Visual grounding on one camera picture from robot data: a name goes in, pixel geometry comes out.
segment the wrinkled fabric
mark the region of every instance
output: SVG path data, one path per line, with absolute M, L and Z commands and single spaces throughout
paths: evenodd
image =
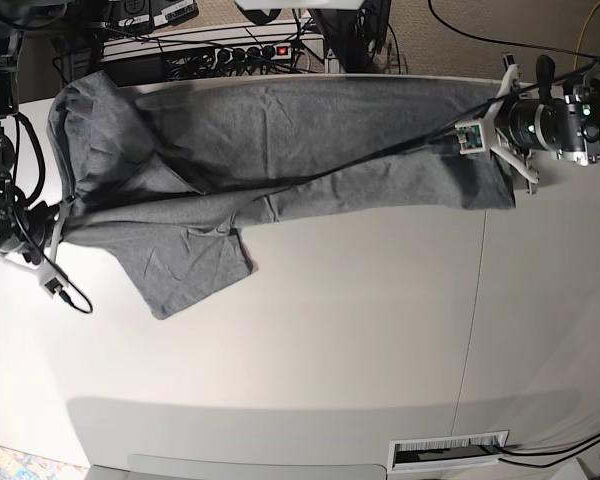
M 64 239 L 112 253 L 159 319 L 252 272 L 243 227 L 397 205 L 515 206 L 507 168 L 451 147 L 320 177 L 445 124 L 492 96 L 491 85 L 311 76 L 192 85 L 142 94 L 97 73 L 65 88 L 49 115 L 64 194 L 75 198 Z

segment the white tabletop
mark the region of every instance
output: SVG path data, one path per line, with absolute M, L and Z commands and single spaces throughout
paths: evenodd
M 22 110 L 57 201 L 49 106 Z M 133 454 L 385 464 L 395 439 L 600 430 L 600 166 L 544 165 L 555 184 L 519 193 L 512 212 L 385 208 L 246 229 L 257 273 L 164 322 L 103 251 L 60 247 L 90 317 L 0 267 L 0 444 L 117 468 Z

